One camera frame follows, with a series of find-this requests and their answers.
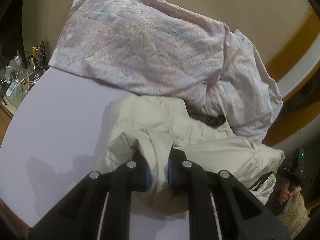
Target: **human hand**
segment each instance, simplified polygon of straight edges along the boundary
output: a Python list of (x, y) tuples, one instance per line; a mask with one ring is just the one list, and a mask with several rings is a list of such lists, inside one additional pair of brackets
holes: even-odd
[(289, 192), (289, 190), (287, 190), (288, 186), (289, 186), (289, 183), (285, 182), (284, 184), (282, 184), (280, 198), (279, 198), (280, 203), (285, 202), (291, 196), (293, 196), (292, 201), (295, 202), (298, 200), (298, 198), (300, 196), (300, 191), (301, 191), (300, 186), (293, 188), (293, 190), (291, 192)]

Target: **pink blanket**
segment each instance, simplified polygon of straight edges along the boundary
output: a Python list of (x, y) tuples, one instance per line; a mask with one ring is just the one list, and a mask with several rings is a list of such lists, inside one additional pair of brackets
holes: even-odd
[(283, 104), (239, 30), (164, 0), (75, 0), (49, 65), (140, 95), (182, 98), (255, 142)]

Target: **crumpled white cloth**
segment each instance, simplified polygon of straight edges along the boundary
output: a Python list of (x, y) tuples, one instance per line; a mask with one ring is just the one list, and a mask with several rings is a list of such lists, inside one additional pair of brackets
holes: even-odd
[(140, 95), (182, 98), (198, 112), (224, 115), (254, 142), (283, 105), (239, 30), (164, 0), (74, 0), (49, 65)]
[[(187, 196), (173, 195), (167, 183), (172, 146), (204, 170), (228, 170), (247, 188), (270, 171), (276, 174), (284, 160), (281, 150), (237, 137), (228, 122), (214, 129), (190, 118), (184, 101), (178, 98), (131, 95), (117, 99), (110, 105), (110, 122), (106, 153), (98, 160), (97, 170), (114, 171), (140, 150), (149, 164), (152, 185), (139, 197), (152, 211), (163, 215), (188, 210)], [(265, 204), (275, 182), (271, 174), (251, 192)]]

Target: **beige fluffy fabric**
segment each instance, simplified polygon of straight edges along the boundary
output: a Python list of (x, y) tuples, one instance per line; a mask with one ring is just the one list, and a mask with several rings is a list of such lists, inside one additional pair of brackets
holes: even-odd
[(303, 196), (300, 195), (295, 203), (291, 203), (287, 213), (282, 212), (277, 217), (289, 229), (291, 239), (294, 239), (310, 220)]

